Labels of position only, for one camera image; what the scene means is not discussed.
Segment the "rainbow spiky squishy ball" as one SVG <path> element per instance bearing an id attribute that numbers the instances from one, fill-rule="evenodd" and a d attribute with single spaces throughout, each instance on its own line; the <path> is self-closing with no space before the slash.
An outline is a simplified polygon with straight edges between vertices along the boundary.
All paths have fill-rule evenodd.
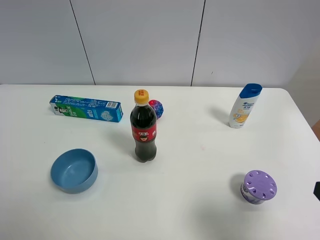
<path id="1" fill-rule="evenodd" d="M 164 107 L 163 107 L 162 103 L 158 100 L 155 100 L 155 99 L 150 100 L 148 103 L 155 111 L 156 118 L 160 119 L 164 113 Z"/>

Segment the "black object at right edge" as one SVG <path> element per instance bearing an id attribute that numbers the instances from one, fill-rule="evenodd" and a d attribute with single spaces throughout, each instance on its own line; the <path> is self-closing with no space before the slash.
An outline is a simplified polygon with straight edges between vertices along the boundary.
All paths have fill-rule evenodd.
<path id="1" fill-rule="evenodd" d="M 320 181 L 317 181 L 314 186 L 313 194 L 320 201 Z"/>

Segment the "cola bottle yellow cap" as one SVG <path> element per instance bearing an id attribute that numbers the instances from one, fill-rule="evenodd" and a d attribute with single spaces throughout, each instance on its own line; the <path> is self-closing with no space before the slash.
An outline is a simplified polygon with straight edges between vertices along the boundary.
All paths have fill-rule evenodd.
<path id="1" fill-rule="evenodd" d="M 130 125 L 135 141 L 135 155 L 141 163 L 152 161 L 157 154 L 157 115 L 149 104 L 149 93 L 138 89 L 134 93 L 135 107 L 130 113 Z"/>

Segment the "blue green toothpaste box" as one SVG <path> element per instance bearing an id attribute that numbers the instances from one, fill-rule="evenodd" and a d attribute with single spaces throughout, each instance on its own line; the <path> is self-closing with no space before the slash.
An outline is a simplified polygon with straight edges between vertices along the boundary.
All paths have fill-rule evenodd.
<path id="1" fill-rule="evenodd" d="M 117 101 L 55 95 L 49 104 L 55 115 L 118 123 L 123 117 Z"/>

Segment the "white shampoo bottle blue cap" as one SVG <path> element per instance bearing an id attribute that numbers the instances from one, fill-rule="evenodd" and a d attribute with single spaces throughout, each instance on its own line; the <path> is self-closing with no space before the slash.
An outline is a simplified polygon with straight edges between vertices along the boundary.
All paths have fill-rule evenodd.
<path id="1" fill-rule="evenodd" d="M 258 83 L 248 83 L 237 97 L 229 115 L 231 128 L 242 128 L 256 104 L 263 87 Z"/>

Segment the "blue plastic bowl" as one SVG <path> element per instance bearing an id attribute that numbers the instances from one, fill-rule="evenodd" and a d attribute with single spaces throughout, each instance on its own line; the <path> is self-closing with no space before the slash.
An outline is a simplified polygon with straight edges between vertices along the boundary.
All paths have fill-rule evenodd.
<path id="1" fill-rule="evenodd" d="M 94 155 L 82 148 L 61 154 L 52 164 L 52 183 L 67 194 L 79 194 L 88 190 L 97 180 L 98 165 Z"/>

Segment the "purple lidded air freshener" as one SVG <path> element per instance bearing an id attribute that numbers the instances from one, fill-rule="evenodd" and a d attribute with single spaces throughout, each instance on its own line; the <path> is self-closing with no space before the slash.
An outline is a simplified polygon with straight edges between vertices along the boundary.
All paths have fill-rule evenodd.
<path id="1" fill-rule="evenodd" d="M 249 171 L 240 187 L 243 198 L 254 205 L 271 200 L 276 196 L 277 191 L 274 179 L 262 170 Z"/>

